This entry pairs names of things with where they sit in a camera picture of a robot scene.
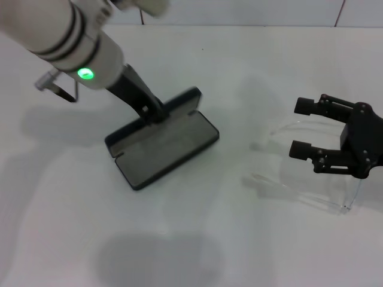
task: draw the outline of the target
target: clear acrylic stand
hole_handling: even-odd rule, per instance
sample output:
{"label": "clear acrylic stand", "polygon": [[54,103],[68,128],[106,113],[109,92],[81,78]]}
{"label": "clear acrylic stand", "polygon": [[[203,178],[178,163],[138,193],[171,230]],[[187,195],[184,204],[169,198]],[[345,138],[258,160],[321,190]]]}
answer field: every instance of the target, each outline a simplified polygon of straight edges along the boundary
{"label": "clear acrylic stand", "polygon": [[351,210],[362,180],[349,175],[317,174],[313,171],[311,160],[304,162],[288,157],[293,140],[339,149],[339,137],[344,125],[322,119],[286,122],[288,124],[269,134],[266,145],[252,147],[262,161],[251,174],[259,196],[293,199],[331,212]]}

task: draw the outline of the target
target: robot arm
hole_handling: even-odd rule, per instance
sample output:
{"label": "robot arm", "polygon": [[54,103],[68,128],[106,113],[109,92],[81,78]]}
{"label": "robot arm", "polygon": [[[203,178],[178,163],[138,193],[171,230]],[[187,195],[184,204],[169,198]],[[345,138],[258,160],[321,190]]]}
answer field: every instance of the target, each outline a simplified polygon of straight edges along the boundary
{"label": "robot arm", "polygon": [[[168,0],[111,3],[121,10],[137,6],[153,16],[168,6]],[[137,112],[141,106],[159,109],[156,98],[136,79],[129,79],[121,48],[102,30],[112,13],[107,0],[0,0],[0,30],[53,66],[36,82],[39,90],[49,89],[70,101],[71,96],[54,83],[63,72],[88,88],[106,88],[131,106],[143,97],[135,105],[139,110],[133,107]],[[128,98],[127,89],[136,96]]]}

